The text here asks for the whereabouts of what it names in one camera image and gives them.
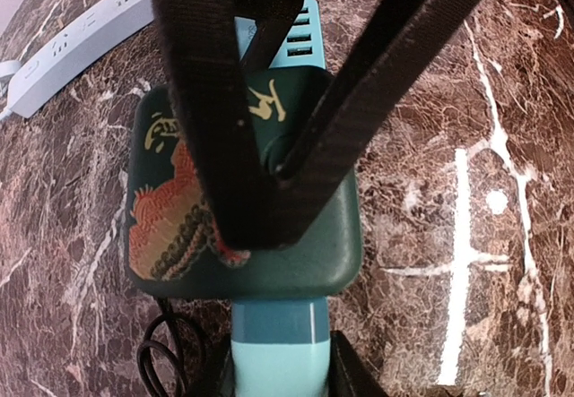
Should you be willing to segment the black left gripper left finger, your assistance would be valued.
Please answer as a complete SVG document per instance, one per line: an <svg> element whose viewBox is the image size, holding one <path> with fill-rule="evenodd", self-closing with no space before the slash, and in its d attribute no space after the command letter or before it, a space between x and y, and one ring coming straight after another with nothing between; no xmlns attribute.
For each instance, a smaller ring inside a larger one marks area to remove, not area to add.
<svg viewBox="0 0 574 397"><path fill-rule="evenodd" d="M234 365L231 353L213 355L200 379L192 385L189 397L233 397L235 395Z"/></svg>

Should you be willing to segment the light blue power strip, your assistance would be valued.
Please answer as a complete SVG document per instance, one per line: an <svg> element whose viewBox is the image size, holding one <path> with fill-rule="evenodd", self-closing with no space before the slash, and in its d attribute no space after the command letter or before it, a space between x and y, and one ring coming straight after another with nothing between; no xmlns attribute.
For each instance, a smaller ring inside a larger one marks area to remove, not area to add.
<svg viewBox="0 0 574 397"><path fill-rule="evenodd" d="M15 72L1 117L32 117L76 76L152 20L151 0L100 0Z"/></svg>

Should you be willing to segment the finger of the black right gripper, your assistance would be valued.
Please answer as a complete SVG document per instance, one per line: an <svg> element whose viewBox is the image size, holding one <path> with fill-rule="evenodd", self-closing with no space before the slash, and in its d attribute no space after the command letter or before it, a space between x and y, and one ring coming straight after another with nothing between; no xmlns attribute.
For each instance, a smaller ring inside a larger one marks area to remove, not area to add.
<svg viewBox="0 0 574 397"><path fill-rule="evenodd" d="M263 169L248 110L234 18L260 21L253 45L270 62L303 0L152 0L170 98L224 242L235 249L296 243L286 197Z"/></svg>
<svg viewBox="0 0 574 397"><path fill-rule="evenodd" d="M380 0L278 167L273 245L297 242L480 0Z"/></svg>

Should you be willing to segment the dark green decorated charger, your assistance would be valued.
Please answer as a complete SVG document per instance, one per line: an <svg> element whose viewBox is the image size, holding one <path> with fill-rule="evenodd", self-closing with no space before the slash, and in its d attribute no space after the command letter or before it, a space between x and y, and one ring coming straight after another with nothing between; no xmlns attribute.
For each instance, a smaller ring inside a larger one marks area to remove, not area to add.
<svg viewBox="0 0 574 397"><path fill-rule="evenodd" d="M241 229L261 223L272 172L299 137L332 80L324 68L270 68L246 79L252 131L211 134L193 160L166 86L135 111L128 168L126 271L158 298L287 299L335 294L361 267L356 178L349 173L300 239L276 249L233 250L222 240L201 186L208 170L218 205ZM222 189L231 190L231 197Z"/></svg>

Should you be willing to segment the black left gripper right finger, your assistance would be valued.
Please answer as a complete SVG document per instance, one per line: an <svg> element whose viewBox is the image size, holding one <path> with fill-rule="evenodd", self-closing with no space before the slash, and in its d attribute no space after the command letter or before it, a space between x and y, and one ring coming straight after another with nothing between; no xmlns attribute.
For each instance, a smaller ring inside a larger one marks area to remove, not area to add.
<svg viewBox="0 0 574 397"><path fill-rule="evenodd" d="M388 397L341 331L330 334L328 396Z"/></svg>

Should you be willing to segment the teal power strip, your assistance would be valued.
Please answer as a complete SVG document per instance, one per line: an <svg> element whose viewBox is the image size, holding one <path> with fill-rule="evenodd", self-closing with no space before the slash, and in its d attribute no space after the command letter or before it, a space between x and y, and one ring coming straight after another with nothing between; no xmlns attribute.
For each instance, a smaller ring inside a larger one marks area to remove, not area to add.
<svg viewBox="0 0 574 397"><path fill-rule="evenodd" d="M300 13L265 73L249 81L253 100L279 98L254 121L260 158L275 169L328 83L319 9ZM328 204L294 245L256 251L236 271L230 347L238 396L322 396L330 360L326 293L339 201Z"/></svg>

